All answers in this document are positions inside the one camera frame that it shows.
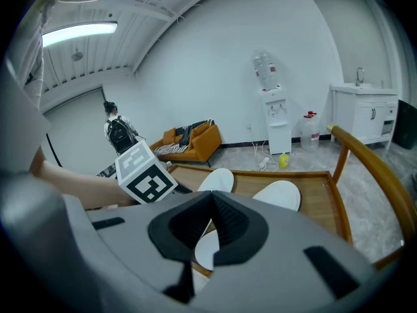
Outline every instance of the fluorescent light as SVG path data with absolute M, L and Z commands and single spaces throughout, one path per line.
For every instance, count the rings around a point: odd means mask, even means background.
M 44 48 L 46 48 L 49 45 L 71 38 L 99 34 L 112 34 L 116 31 L 116 28 L 117 22 L 89 22 L 51 31 L 50 33 L 42 35 L 42 39 L 44 42 Z

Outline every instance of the white ceiling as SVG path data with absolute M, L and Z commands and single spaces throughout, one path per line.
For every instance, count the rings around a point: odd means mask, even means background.
M 200 0 L 100 0 L 58 3 L 44 32 L 90 21 L 117 21 L 114 34 L 81 37 L 44 50 L 43 91 L 89 74 L 118 68 L 134 72 L 162 33 Z M 77 51 L 83 59 L 74 62 Z

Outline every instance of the human arm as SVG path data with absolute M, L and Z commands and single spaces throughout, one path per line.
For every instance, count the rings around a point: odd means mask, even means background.
M 120 189 L 117 180 L 73 173 L 45 159 L 38 149 L 30 170 L 35 177 L 51 183 L 63 194 L 77 197 L 84 209 L 96 209 L 109 205 L 134 205 L 132 198 Z

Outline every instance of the water dispenser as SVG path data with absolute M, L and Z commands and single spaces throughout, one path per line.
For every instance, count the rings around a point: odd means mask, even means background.
M 284 89 L 262 92 L 271 154 L 291 152 L 291 127 L 287 95 L 288 92 Z

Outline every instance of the cabinet door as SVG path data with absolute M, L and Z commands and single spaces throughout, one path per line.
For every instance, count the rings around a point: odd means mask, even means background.
M 355 129 L 353 136 L 361 142 L 366 142 L 372 131 L 374 103 L 359 102 L 356 107 Z
M 373 119 L 371 120 L 371 129 L 369 139 L 378 139 L 382 136 L 382 128 L 386 117 L 386 103 L 374 103 Z
M 397 119 L 398 101 L 388 102 L 386 107 L 386 121 L 395 121 Z

